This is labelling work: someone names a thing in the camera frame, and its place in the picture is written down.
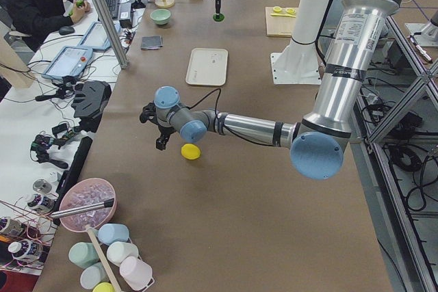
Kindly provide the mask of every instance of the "computer mouse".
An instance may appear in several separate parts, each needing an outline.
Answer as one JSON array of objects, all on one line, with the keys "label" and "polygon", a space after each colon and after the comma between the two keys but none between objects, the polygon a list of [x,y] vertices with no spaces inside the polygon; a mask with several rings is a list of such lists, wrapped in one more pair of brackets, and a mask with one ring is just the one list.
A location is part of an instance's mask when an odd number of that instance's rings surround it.
[{"label": "computer mouse", "polygon": [[74,27],[70,27],[70,26],[60,27],[60,30],[58,32],[60,33],[61,36],[65,36],[66,34],[74,33],[75,32],[75,28]]}]

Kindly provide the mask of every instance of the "white tray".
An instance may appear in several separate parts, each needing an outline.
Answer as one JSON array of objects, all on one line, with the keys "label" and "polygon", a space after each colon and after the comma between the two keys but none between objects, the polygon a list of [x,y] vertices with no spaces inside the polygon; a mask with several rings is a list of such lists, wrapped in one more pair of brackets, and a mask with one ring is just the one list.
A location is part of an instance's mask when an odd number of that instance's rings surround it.
[{"label": "white tray", "polygon": [[226,49],[195,48],[190,56],[185,82],[189,85],[224,85],[227,62]]}]

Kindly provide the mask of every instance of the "black shirt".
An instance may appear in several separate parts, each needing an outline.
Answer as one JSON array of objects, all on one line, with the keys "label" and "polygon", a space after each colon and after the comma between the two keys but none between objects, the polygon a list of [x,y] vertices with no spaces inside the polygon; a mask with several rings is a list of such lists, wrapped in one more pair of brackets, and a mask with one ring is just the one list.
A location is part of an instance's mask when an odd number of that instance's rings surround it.
[{"label": "black shirt", "polygon": [[32,35],[23,40],[33,51],[38,49],[49,33],[73,25],[71,18],[64,16],[63,0],[5,0],[5,3],[15,28]]}]

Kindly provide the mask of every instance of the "green suction cup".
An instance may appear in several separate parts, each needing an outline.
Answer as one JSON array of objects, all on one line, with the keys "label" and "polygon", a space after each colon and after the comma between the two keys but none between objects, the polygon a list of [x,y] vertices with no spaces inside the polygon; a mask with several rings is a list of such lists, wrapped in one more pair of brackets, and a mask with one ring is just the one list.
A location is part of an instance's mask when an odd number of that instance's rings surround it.
[{"label": "green suction cup", "polygon": [[225,18],[225,16],[222,13],[213,15],[213,20],[216,22],[222,22],[224,20],[224,18]]}]

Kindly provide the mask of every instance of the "brown table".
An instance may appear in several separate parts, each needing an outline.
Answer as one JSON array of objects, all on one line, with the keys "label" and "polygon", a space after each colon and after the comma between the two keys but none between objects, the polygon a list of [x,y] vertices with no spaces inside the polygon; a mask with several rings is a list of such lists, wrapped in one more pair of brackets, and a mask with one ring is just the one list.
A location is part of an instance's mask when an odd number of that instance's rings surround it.
[{"label": "brown table", "polygon": [[[209,133],[201,158],[188,161],[177,134],[159,151],[157,128],[140,124],[161,85],[175,86],[188,105],[212,90],[185,83],[196,47],[229,52],[219,110],[291,123],[311,111],[316,86],[273,85],[270,72],[270,53],[289,40],[266,37],[264,8],[298,0],[222,3],[225,21],[215,23],[213,0],[176,0],[162,28],[148,6],[81,177],[115,187],[112,221],[129,227],[152,266],[152,292],[391,291],[350,149],[337,176],[313,181],[293,169],[286,148]],[[156,34],[164,47],[141,51],[141,37]],[[211,97],[200,108],[213,106]],[[80,291],[81,270],[67,254],[87,240],[61,227],[35,292]]]}]

